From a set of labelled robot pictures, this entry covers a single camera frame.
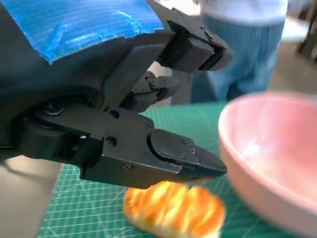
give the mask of bowl rim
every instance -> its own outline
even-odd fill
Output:
[[[236,155],[236,157],[231,156],[232,160],[234,160],[240,168],[247,173],[251,178],[256,180],[259,184],[269,189],[275,195],[283,198],[284,200],[292,203],[296,206],[299,206],[305,209],[309,213],[314,213],[317,215],[317,203],[314,203],[310,200],[303,198],[302,196],[298,195],[297,193],[293,192],[290,189],[285,188],[284,186],[280,185],[279,183],[270,180],[269,178],[263,176],[261,173],[257,172],[252,166],[248,165],[247,163],[243,162],[243,155],[238,150],[234,148],[234,146],[230,143],[229,138],[225,134],[223,123],[223,118],[226,116],[228,111],[236,106],[237,104],[244,104],[248,103],[251,100],[278,100],[278,101],[286,101],[292,103],[299,103],[304,104],[309,107],[313,107],[317,110],[317,104],[309,100],[307,96],[303,96],[304,94],[290,94],[290,93],[252,93],[249,95],[241,96],[237,99],[234,99],[232,102],[227,104],[224,109],[222,110],[219,121],[218,121],[218,133],[220,137],[220,141],[225,145],[226,149],[229,151],[231,155]]]

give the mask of jeans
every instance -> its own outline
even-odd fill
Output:
[[[211,32],[234,51],[233,61],[219,71],[197,73],[192,82],[192,103],[232,100],[265,91],[277,59],[284,22],[266,26],[236,25],[203,15]]]

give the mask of blue tape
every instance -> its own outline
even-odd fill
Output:
[[[145,0],[1,0],[49,63],[92,45],[163,29]]]

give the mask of toy bread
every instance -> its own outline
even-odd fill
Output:
[[[129,188],[123,208],[131,224],[160,238],[217,238],[225,219],[223,202],[208,189],[166,181]]]

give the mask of green cutting mat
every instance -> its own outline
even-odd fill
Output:
[[[217,122],[223,104],[150,109],[144,115],[157,128],[184,136],[215,154],[218,152]],[[125,187],[84,181],[79,169],[64,165],[46,211],[39,238],[150,238],[124,217]],[[226,176],[204,184],[227,206],[223,238],[291,238],[258,218],[236,197]]]

